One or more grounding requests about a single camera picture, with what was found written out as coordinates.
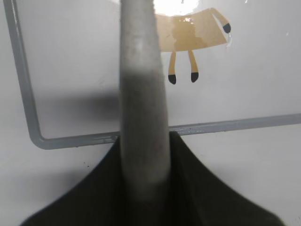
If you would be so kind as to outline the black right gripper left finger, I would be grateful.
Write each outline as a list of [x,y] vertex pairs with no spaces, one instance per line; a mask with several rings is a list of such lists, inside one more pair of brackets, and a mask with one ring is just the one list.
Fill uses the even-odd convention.
[[139,226],[132,185],[122,169],[117,138],[99,164],[74,188],[28,217],[23,226]]

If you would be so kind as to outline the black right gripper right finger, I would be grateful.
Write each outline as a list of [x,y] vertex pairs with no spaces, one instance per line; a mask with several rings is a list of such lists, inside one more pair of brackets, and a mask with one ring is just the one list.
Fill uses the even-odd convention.
[[282,226],[271,211],[226,185],[170,132],[170,169],[160,183],[152,226]]

